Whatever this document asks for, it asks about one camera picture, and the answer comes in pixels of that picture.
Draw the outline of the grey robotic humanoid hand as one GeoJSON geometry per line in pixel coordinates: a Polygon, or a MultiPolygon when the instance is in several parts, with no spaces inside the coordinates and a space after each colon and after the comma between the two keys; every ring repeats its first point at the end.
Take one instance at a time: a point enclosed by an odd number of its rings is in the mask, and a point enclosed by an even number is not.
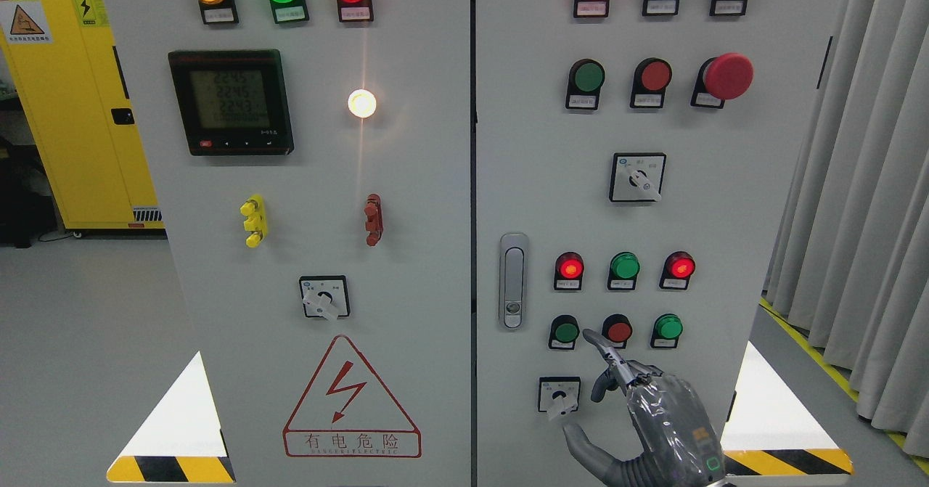
{"type": "Polygon", "coordinates": [[[621,389],[643,451],[634,459],[617,459],[590,443],[580,425],[567,423],[562,430],[572,457],[607,486],[726,486],[720,437],[691,385],[656,366],[623,359],[591,329],[583,336],[607,362],[591,400],[621,389]]]}

